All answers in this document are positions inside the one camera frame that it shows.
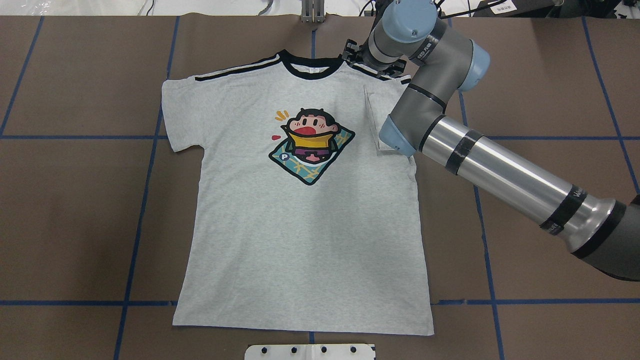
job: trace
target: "yellow mark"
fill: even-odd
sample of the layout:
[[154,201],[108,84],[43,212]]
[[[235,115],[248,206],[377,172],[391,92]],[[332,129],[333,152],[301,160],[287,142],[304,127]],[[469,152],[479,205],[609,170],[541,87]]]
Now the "yellow mark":
[[278,110],[276,112],[275,119],[277,121],[284,121],[284,120],[287,120],[288,117],[289,117],[289,112],[287,110],[284,110],[284,113],[282,113],[282,111]]

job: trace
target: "cartoon graphic print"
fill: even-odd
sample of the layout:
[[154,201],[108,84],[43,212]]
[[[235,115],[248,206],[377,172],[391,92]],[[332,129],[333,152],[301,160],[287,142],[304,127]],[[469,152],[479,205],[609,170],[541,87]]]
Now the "cartoon graphic print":
[[[281,114],[278,111],[276,120],[284,120]],[[301,108],[296,117],[280,127],[287,138],[269,158],[307,185],[315,184],[355,137],[353,131],[337,123],[324,109]]]

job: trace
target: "black hair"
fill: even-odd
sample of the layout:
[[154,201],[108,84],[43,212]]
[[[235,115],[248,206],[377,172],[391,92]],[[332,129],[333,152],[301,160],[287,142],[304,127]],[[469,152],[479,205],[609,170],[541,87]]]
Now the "black hair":
[[291,119],[290,121],[300,120],[300,119],[302,119],[303,116],[322,116],[326,120],[326,125],[327,126],[331,126],[331,125],[335,124],[335,119],[333,118],[333,116],[331,116],[331,114],[326,112],[324,109],[305,109],[305,108],[300,108],[300,112],[296,115],[296,118],[295,119]]

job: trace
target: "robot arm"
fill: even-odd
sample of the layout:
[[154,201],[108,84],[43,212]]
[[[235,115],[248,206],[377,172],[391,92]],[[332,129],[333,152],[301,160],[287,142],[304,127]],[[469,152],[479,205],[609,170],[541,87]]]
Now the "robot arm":
[[422,152],[489,191],[605,274],[640,281],[640,195],[629,206],[597,199],[444,115],[456,89],[484,76],[490,57],[438,19],[432,1],[391,2],[363,46],[354,44],[344,54],[350,63],[393,72],[406,55],[419,66],[380,131],[383,142],[406,156]]

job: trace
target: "blue joint cap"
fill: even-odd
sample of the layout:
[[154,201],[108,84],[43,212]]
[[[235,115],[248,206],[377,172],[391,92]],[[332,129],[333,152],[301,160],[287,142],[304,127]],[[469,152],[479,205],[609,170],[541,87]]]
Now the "blue joint cap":
[[430,0],[394,0],[382,15],[382,27],[402,44],[422,41],[436,24],[438,10]]
[[462,82],[462,85],[458,88],[460,91],[469,91],[478,84],[478,82],[486,74],[486,70],[489,69],[491,64],[491,56],[482,47],[479,47],[475,41],[471,40],[473,44],[473,54],[471,55],[471,66],[467,77]]
[[382,124],[382,129],[380,129],[380,134],[378,136],[383,143],[391,146],[395,150],[398,150],[398,152],[407,158],[416,153],[413,146],[406,141],[404,135],[402,135],[400,130],[398,130],[394,121],[391,120],[391,115],[388,115],[385,123]]

